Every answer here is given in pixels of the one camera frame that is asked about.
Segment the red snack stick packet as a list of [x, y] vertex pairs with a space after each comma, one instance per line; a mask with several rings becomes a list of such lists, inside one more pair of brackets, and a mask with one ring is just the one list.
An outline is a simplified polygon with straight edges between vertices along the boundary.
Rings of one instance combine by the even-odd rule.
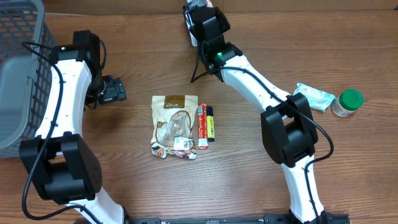
[[209, 149], [207, 138], [206, 109], [206, 103], [200, 103], [198, 105], [198, 148], [201, 150]]

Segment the brown snack pouch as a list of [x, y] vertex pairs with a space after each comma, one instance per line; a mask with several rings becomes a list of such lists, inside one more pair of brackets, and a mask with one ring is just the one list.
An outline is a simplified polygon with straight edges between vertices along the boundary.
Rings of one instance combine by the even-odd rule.
[[192, 136], [198, 97], [169, 95], [152, 97], [154, 131], [150, 148], [161, 158], [173, 155], [184, 159], [197, 158], [197, 147]]

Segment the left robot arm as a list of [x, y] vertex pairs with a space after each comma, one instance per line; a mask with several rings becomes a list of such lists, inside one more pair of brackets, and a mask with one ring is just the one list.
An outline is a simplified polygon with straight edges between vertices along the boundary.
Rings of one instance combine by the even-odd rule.
[[101, 165], [82, 137], [85, 108], [126, 100], [122, 81], [103, 76], [104, 42], [90, 30], [76, 31], [71, 45], [51, 47], [52, 84], [44, 118], [19, 157], [29, 176], [22, 211], [46, 220], [76, 210], [89, 223], [131, 223], [126, 209], [103, 188]]

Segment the teal tissue pack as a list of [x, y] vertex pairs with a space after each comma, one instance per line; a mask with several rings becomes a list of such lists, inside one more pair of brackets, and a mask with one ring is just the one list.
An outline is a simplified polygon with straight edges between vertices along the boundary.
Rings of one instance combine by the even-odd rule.
[[325, 112], [335, 99], [335, 95], [318, 90], [303, 83], [297, 83], [297, 88], [295, 89], [294, 94], [296, 95], [298, 93], [301, 93], [307, 98], [312, 109], [322, 112]]

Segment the yellow highlighter marker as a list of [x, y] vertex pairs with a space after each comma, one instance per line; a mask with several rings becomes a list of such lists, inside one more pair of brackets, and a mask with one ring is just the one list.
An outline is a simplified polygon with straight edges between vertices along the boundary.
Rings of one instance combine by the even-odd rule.
[[214, 124], [213, 108], [211, 106], [208, 106], [206, 108], [206, 126], [207, 126], [208, 142], [214, 142], [215, 141], [215, 124]]

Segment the instant noodle cup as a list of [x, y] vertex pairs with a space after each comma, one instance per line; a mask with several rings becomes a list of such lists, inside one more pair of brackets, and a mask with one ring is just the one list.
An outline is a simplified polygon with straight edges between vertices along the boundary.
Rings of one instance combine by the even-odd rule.
[[347, 117], [358, 110], [363, 103], [363, 95], [358, 90], [349, 89], [332, 101], [331, 110], [339, 117]]

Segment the orange tissue pack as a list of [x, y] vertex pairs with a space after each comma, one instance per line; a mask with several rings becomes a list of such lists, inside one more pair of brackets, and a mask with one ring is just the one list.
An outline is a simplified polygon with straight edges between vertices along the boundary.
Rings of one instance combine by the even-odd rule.
[[205, 5], [206, 7], [213, 7], [211, 0], [206, 0]]

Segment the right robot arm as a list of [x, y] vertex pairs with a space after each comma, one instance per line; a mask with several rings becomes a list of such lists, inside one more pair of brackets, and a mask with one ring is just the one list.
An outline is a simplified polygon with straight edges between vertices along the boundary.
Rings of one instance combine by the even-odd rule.
[[230, 24], [209, 1], [188, 1], [183, 15], [206, 72], [233, 87], [260, 113], [264, 148], [281, 165], [288, 185], [290, 222], [323, 223], [325, 211], [313, 173], [317, 125], [306, 97], [276, 87], [226, 42], [223, 34]]

